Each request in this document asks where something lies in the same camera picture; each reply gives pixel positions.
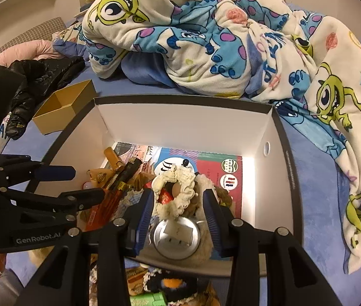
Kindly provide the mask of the round silver tin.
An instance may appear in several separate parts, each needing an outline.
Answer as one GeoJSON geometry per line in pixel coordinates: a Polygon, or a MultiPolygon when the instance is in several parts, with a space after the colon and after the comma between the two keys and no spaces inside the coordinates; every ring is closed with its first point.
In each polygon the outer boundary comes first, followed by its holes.
{"type": "Polygon", "coordinates": [[[185,260],[196,253],[201,232],[196,222],[189,218],[161,220],[151,233],[157,252],[170,260],[185,260]]]}

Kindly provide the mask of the black white-trimmed scrunchie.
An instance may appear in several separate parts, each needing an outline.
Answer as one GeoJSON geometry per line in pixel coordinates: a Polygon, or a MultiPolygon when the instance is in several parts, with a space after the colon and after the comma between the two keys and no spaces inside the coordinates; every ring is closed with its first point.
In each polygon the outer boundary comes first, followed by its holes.
{"type": "Polygon", "coordinates": [[[143,279],[143,289],[153,294],[163,293],[169,303],[181,302],[199,293],[196,277],[184,276],[164,269],[147,272],[143,279]]]}

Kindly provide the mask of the pink quilted blanket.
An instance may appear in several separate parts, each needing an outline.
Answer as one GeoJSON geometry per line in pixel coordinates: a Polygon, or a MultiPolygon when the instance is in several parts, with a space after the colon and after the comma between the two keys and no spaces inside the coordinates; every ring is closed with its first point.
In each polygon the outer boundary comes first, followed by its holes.
{"type": "Polygon", "coordinates": [[[33,40],[14,45],[0,53],[0,66],[9,67],[14,61],[25,59],[61,59],[62,54],[53,49],[48,40],[33,40]]]}

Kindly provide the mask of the small brown cardboard box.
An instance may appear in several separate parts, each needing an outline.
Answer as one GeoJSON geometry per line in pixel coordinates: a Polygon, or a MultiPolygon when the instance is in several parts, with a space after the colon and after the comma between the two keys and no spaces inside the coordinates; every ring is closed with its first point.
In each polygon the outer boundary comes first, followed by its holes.
{"type": "Polygon", "coordinates": [[[33,122],[43,135],[63,131],[96,96],[91,80],[57,90],[40,106],[33,116],[33,122]]]}

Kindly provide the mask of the black puffy jacket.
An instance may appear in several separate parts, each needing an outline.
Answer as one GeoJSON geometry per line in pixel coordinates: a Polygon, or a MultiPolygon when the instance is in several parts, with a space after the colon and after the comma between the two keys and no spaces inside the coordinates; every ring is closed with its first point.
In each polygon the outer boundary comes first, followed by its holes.
{"type": "Polygon", "coordinates": [[[51,94],[64,88],[79,75],[85,67],[83,57],[61,59],[24,59],[11,63],[11,71],[23,77],[10,103],[10,118],[6,136],[19,139],[36,111],[51,94]]]}

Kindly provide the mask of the black gold lighter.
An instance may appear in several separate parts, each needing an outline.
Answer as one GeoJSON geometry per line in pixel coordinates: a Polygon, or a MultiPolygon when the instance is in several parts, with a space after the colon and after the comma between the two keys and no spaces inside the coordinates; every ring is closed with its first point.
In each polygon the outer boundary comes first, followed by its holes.
{"type": "Polygon", "coordinates": [[[113,177],[112,182],[109,184],[107,189],[114,190],[121,182],[127,183],[134,176],[137,170],[139,170],[142,164],[143,161],[140,159],[136,157],[130,158],[128,163],[124,166],[124,169],[117,174],[116,177],[113,177]]]}

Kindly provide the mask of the dark brown fluffy scrunchie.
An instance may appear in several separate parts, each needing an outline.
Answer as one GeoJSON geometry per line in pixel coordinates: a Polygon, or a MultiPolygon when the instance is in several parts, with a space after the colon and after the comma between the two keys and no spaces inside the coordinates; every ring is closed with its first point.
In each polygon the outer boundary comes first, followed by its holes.
{"type": "Polygon", "coordinates": [[[232,197],[229,192],[220,186],[216,186],[211,179],[204,174],[197,174],[194,178],[194,191],[197,193],[199,207],[203,206],[203,193],[207,189],[214,192],[217,203],[227,208],[232,207],[232,197]]]}

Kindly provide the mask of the brown triangular snack packet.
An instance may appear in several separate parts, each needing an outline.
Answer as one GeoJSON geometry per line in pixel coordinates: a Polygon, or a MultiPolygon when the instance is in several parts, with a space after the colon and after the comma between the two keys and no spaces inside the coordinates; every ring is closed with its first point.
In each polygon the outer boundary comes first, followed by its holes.
{"type": "Polygon", "coordinates": [[[126,281],[130,296],[137,296],[144,293],[144,277],[148,268],[134,267],[126,269],[126,281]]]}
{"type": "Polygon", "coordinates": [[[87,171],[87,175],[92,186],[95,188],[103,188],[103,186],[105,186],[105,184],[107,184],[107,182],[112,179],[115,173],[111,169],[98,168],[89,169],[87,171]]]}

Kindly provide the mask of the monster print fleece blanket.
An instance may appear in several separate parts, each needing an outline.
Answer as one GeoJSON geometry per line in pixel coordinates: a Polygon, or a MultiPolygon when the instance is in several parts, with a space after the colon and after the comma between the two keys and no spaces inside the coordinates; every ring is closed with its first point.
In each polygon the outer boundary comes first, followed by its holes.
{"type": "Polygon", "coordinates": [[[361,267],[361,43],[340,20],[284,0],[93,0],[53,47],[101,79],[130,52],[159,53],[189,93],[274,104],[349,179],[344,270],[361,267]]]}

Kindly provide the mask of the large black cardboard box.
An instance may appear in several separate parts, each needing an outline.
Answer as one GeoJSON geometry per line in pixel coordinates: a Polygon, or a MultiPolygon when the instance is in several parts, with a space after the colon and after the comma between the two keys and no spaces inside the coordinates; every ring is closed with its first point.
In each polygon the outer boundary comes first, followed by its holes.
{"type": "Polygon", "coordinates": [[[154,175],[153,222],[137,260],[155,267],[228,277],[229,258],[216,254],[205,214],[188,223],[186,205],[205,189],[231,195],[234,217],[253,227],[285,227],[302,241],[302,201],[292,151],[274,106],[187,95],[100,97],[83,108],[44,156],[45,163],[71,165],[74,179],[41,182],[27,189],[58,196],[79,189],[91,169],[107,163],[111,147],[123,160],[138,158],[154,175]]]}

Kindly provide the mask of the cream knitted scrunchie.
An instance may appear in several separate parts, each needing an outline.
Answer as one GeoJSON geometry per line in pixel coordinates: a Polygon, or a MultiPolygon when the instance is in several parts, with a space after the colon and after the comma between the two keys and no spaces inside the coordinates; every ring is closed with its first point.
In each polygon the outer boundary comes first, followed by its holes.
{"type": "Polygon", "coordinates": [[[170,170],[157,175],[151,183],[154,195],[153,215],[160,220],[175,219],[184,213],[191,199],[196,195],[194,191],[195,174],[192,168],[174,165],[170,170]],[[174,200],[167,205],[158,203],[160,190],[172,183],[175,187],[174,200]]]}

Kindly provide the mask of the colourful printed card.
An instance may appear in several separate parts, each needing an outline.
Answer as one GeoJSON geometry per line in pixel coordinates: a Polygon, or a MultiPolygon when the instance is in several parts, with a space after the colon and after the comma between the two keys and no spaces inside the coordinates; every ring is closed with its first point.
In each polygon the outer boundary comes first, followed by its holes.
{"type": "Polygon", "coordinates": [[[116,142],[113,150],[123,162],[132,157],[143,161],[141,171],[160,175],[169,170],[172,165],[181,165],[184,160],[193,172],[199,172],[208,177],[216,186],[228,192],[230,201],[223,203],[231,206],[234,216],[241,217],[243,195],[243,158],[224,153],[210,153],[160,146],[147,146],[116,142]]]}

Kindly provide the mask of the blue pillow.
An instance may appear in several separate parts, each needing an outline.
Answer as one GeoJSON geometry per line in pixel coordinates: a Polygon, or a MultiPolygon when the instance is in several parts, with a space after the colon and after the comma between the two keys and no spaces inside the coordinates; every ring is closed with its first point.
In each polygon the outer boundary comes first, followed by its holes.
{"type": "Polygon", "coordinates": [[[136,84],[178,87],[167,74],[165,61],[159,53],[130,52],[122,59],[120,67],[124,75],[136,84]]]}

